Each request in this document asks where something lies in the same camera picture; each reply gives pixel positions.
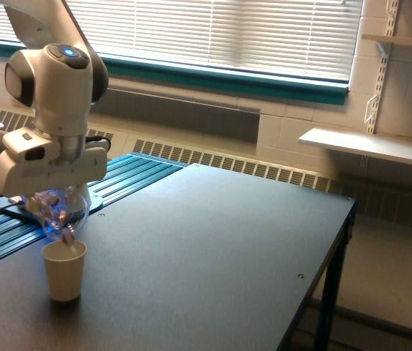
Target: white horizontal blind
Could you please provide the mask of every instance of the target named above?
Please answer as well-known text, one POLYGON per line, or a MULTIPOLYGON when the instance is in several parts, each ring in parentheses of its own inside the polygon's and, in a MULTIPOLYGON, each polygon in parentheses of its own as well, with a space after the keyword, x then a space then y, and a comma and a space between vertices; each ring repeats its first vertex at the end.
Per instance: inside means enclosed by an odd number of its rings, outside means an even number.
MULTIPOLYGON (((100 53, 344 81, 362 9, 362 0, 67 2, 100 53)), ((0 39, 16 40, 1 6, 0 39)))

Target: wall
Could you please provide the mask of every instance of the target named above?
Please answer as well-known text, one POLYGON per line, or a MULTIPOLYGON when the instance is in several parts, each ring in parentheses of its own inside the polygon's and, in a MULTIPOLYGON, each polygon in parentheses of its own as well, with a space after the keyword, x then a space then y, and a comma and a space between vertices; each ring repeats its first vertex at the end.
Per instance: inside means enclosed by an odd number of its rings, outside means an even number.
MULTIPOLYGON (((412 0, 400 2, 397 34, 412 35, 412 0)), ((385 8, 386 0, 365 0, 359 35, 384 34, 388 21, 385 8)), ((204 133, 187 133, 181 130, 175 134, 171 130, 169 137, 181 143, 195 143, 232 154, 247 154, 257 159, 319 171, 328 176, 343 173, 412 187, 411 166, 370 159, 368 167, 360 167, 358 156, 328 152, 297 142, 300 135, 315 126, 339 126, 364 131, 365 106, 374 92, 379 60, 379 52, 374 42, 358 42, 350 93, 347 103, 342 107, 282 99, 263 100, 246 94, 231 96, 220 91, 200 91, 184 86, 165 86, 158 82, 111 77, 111 90, 94 110, 91 119, 99 123, 113 121, 118 125, 125 123, 120 117, 130 120, 130 116, 136 113, 136 108, 132 104, 133 99, 127 98, 127 91, 195 104, 260 111, 256 145, 244 147, 233 140, 205 137, 204 133)), ((3 68, 4 62, 0 59, 0 106, 22 108, 13 102, 4 90, 3 68)), ((198 116, 194 105, 188 105, 188 109, 192 118, 207 118, 198 116)), ((131 120, 129 123, 135 130, 140 128, 153 135, 163 130, 131 120)), ((377 132, 412 138, 410 48, 394 48, 392 51, 377 132)), ((367 223, 363 219, 356 228, 355 237, 348 251, 340 303, 359 312, 412 328, 412 231, 406 232, 395 226, 386 226, 383 222, 367 223)))

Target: window sill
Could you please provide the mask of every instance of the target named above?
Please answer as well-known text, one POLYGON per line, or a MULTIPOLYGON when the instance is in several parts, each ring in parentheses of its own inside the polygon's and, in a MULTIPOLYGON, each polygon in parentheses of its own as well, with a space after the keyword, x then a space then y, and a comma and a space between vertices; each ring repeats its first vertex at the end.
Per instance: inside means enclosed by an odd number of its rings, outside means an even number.
MULTIPOLYGON (((23 48, 17 43, 0 42, 0 56, 9 57, 23 48)), ((192 68, 185 64, 171 64, 109 54, 100 54, 100 56, 111 75, 210 88, 229 93, 344 105, 348 92, 347 83, 270 77, 253 73, 243 74, 205 67, 192 68)))

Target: robotic arm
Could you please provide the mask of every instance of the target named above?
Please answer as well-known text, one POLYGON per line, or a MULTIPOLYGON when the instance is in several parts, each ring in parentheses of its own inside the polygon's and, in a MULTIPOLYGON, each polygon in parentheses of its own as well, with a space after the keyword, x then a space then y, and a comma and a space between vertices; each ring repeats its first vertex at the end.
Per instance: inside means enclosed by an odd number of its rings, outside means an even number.
POLYGON ((33 109, 33 128, 4 136, 0 192, 32 195, 104 177, 107 150, 87 147, 91 103, 107 89, 107 69, 64 0, 0 0, 28 48, 5 69, 8 92, 33 109))

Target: paper cup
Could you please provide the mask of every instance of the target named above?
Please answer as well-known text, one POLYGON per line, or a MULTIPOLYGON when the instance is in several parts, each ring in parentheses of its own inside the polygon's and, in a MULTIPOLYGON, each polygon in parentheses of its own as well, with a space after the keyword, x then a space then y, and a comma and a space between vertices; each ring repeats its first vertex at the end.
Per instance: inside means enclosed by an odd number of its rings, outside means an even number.
POLYGON ((50 297, 53 300, 71 301, 81 294, 86 250, 86 245, 81 241, 75 241, 73 247, 62 241, 54 241, 42 249, 50 297))

